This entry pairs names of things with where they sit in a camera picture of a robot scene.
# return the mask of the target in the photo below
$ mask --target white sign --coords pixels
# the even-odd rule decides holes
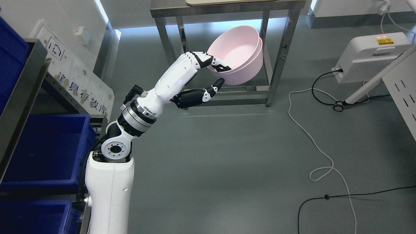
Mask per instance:
[[[52,59],[48,72],[90,114],[105,115],[110,119],[114,93],[88,69],[53,31],[42,24],[36,36]]]

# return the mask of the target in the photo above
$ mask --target wall baseboard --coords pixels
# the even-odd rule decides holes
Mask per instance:
[[[413,11],[392,12],[390,13],[390,15],[396,23],[416,22],[416,14]],[[382,16],[378,14],[316,17],[312,9],[309,9],[309,15],[306,16],[306,20],[311,29],[379,25],[381,22],[381,18]],[[393,23],[386,16],[384,17],[383,24],[388,25]]]

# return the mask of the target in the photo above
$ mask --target metal rack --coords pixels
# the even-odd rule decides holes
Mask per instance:
[[[0,116],[0,183],[19,141],[51,60],[39,40],[27,40],[31,52]]]
[[[270,107],[273,103],[277,86],[283,72],[286,60],[284,58],[289,52],[299,14],[305,5],[305,2],[306,0],[277,0],[189,6],[186,4],[185,0],[152,0],[150,12],[156,22],[166,58],[169,64],[172,64],[176,60],[177,56],[175,55],[173,45],[166,31],[166,17],[176,17],[181,40],[181,50],[186,52],[188,50],[188,43],[186,41],[186,35],[183,26],[183,16],[262,11],[260,37],[264,44],[263,67],[265,70],[265,76],[267,78],[267,85],[253,85],[248,87],[223,87],[217,94],[218,96],[222,96],[223,100],[211,100],[210,102],[205,103],[204,106],[266,104],[267,107]],[[265,41],[271,10],[288,10],[282,40],[280,42],[279,51],[277,53],[276,63],[274,64],[273,68]]]
[[[47,72],[51,63],[45,59],[47,51],[37,39],[26,39],[30,45],[30,53],[17,80],[15,88],[9,98],[3,113],[0,115],[0,183],[4,177],[7,166],[17,146],[29,114],[40,88],[44,88],[56,99],[68,113],[87,113],[71,95]],[[91,115],[90,124],[96,132],[96,140],[105,133],[107,119],[104,115]],[[1,193],[0,199],[18,199],[25,194]],[[66,199],[75,201],[75,194],[32,194],[33,199]],[[88,204],[74,204],[83,212],[82,223],[78,233],[86,234],[89,228],[91,208]]]

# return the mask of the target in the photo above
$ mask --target yellow label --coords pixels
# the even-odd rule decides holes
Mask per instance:
[[[391,38],[386,38],[386,39],[378,39],[377,43],[379,45],[388,45],[388,44],[394,44],[394,41]]]

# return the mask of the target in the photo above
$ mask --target pink bowl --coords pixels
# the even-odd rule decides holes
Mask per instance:
[[[238,69],[232,69],[226,72],[217,72],[211,70],[211,72],[218,78],[223,78],[227,85],[239,85],[251,80],[263,66],[263,41],[259,38],[259,46],[256,52],[250,58],[245,65]]]
[[[239,69],[255,56],[259,41],[261,39],[257,29],[246,25],[238,26],[221,34],[207,53],[221,59],[231,69]]]

